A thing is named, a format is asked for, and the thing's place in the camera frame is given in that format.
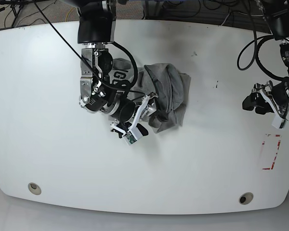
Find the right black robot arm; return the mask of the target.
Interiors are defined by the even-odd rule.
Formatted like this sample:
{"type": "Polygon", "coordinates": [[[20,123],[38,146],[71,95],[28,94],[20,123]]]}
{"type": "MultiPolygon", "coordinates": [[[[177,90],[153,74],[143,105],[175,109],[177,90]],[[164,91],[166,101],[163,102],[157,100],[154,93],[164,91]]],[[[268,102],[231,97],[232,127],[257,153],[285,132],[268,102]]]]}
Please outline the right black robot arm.
{"type": "Polygon", "coordinates": [[[168,121],[167,114],[157,103],[156,93],[139,92],[139,97],[128,99],[138,79],[138,69],[132,54],[114,41],[116,25],[116,2],[114,0],[67,0],[66,4],[77,9],[79,14],[78,43],[81,50],[81,78],[79,104],[89,113],[100,112],[112,123],[111,132],[116,132],[129,144],[148,135],[139,122],[143,118],[158,122],[168,121]],[[130,59],[133,79],[111,81],[113,57],[107,44],[123,51],[130,59]]]}

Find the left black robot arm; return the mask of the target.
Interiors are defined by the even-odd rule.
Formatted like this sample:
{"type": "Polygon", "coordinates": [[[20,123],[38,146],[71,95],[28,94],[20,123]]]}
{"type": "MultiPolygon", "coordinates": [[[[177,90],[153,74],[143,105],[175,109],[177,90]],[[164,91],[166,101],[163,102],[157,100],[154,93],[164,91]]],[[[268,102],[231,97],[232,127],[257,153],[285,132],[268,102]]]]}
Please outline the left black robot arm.
{"type": "Polygon", "coordinates": [[[255,84],[251,94],[247,96],[242,108],[246,111],[255,111],[260,115],[275,113],[283,121],[289,111],[289,0],[258,0],[257,5],[263,13],[263,18],[271,31],[270,35],[254,37],[254,54],[252,61],[272,80],[265,84],[255,84]],[[287,67],[288,76],[279,77],[264,67],[259,58],[261,46],[269,40],[280,40],[280,55],[287,67]]]}

